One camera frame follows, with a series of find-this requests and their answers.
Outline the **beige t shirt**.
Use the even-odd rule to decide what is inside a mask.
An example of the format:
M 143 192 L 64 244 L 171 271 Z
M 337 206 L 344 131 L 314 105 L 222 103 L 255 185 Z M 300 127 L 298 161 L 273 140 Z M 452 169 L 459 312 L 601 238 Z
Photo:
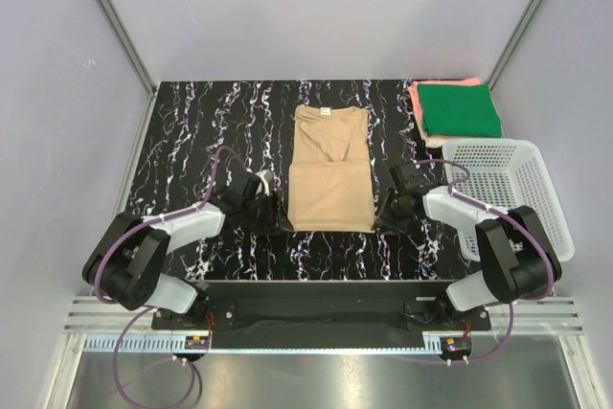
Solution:
M 288 218 L 297 232 L 371 233 L 375 197 L 369 111 L 300 105 L 295 110 Z

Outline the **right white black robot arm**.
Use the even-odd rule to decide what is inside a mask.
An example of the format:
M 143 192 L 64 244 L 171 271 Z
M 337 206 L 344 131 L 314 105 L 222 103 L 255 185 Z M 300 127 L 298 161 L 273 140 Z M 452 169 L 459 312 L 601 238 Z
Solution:
M 385 234 L 406 234 L 415 221 L 428 218 L 476 241 L 480 270 L 450 284 L 434 307 L 447 329 L 459 327 L 476 307 L 543 299 L 562 275 L 536 211 L 526 205 L 503 209 L 459 192 L 456 185 L 470 176 L 461 170 L 463 177 L 445 185 L 427 179 L 418 162 L 390 168 L 392 186 L 375 218 Z

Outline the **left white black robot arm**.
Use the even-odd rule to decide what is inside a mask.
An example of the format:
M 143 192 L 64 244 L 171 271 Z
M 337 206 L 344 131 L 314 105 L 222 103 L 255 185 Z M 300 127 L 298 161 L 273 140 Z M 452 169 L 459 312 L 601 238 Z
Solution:
M 116 215 L 85 263 L 82 278 L 127 310 L 156 307 L 194 329 L 206 319 L 206 289 L 164 274 L 165 259 L 176 249 L 236 228 L 254 235 L 293 230 L 271 171 L 240 171 L 208 199 L 168 215 Z

